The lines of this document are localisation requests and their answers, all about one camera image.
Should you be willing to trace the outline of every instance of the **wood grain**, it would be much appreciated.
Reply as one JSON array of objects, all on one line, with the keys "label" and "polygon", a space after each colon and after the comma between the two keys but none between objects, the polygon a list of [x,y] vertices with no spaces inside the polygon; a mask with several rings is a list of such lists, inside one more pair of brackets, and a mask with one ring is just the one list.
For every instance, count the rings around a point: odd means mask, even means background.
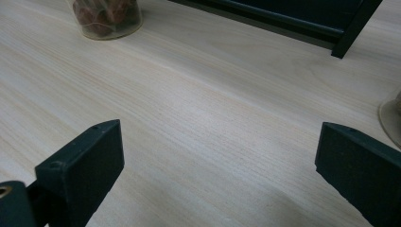
[{"label": "wood grain", "polygon": [[64,1],[0,2],[0,182],[119,118],[126,167],[88,226],[370,226],[316,171],[323,121],[394,147],[377,108],[401,86],[401,2],[343,60],[166,0],[96,42]]}]

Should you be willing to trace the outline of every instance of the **black metal bar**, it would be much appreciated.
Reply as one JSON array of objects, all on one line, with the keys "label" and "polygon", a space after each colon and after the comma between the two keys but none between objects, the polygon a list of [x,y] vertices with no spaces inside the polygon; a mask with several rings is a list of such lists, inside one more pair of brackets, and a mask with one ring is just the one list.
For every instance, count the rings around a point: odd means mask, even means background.
[{"label": "black metal bar", "polygon": [[0,183],[0,226],[37,226],[24,183]]},{"label": "black metal bar", "polygon": [[374,226],[401,226],[401,152],[354,129],[323,123],[317,171]]},{"label": "black metal bar", "polygon": [[123,168],[119,120],[97,124],[36,166],[28,188],[0,183],[0,226],[83,227]]},{"label": "black metal bar", "polygon": [[342,59],[366,26],[382,0],[364,0],[351,24],[347,27],[339,42],[334,46],[331,55]]},{"label": "black metal bar", "polygon": [[331,49],[342,59],[382,0],[169,1]]}]

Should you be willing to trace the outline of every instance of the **brown food in jar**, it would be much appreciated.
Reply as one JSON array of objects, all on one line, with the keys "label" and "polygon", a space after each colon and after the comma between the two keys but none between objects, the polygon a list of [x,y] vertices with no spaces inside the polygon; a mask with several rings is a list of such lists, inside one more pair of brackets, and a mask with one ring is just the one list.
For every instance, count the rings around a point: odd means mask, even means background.
[{"label": "brown food in jar", "polygon": [[82,7],[88,7],[92,9],[104,9],[108,0],[76,0]]},{"label": "brown food in jar", "polygon": [[129,0],[111,0],[107,8],[107,18],[114,24],[124,21],[130,6]]},{"label": "brown food in jar", "polygon": [[73,11],[80,25],[89,25],[95,19],[96,12],[89,7],[81,6],[78,1],[73,4]]},{"label": "brown food in jar", "polygon": [[99,37],[102,37],[113,32],[111,25],[112,24],[107,20],[106,11],[103,10],[97,14],[94,22],[88,25],[88,27]]}]

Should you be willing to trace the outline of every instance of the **glass jar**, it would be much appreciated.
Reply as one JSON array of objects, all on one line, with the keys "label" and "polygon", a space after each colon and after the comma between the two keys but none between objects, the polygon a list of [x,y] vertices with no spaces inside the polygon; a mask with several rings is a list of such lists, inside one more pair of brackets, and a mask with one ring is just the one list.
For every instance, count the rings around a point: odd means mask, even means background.
[{"label": "glass jar", "polygon": [[93,40],[112,40],[136,31],[142,14],[136,0],[66,0],[81,33]]}]

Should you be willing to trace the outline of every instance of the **light wood surface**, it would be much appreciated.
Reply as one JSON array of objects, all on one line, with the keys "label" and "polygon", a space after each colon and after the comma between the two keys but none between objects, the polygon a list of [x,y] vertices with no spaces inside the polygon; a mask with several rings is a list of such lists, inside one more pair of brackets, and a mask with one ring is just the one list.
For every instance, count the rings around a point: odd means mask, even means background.
[{"label": "light wood surface", "polygon": [[166,0],[96,42],[62,0],[0,1],[0,182],[102,121],[126,166],[88,226],[370,226],[315,171],[323,121],[392,147],[377,108],[401,86],[401,2],[343,60]]}]

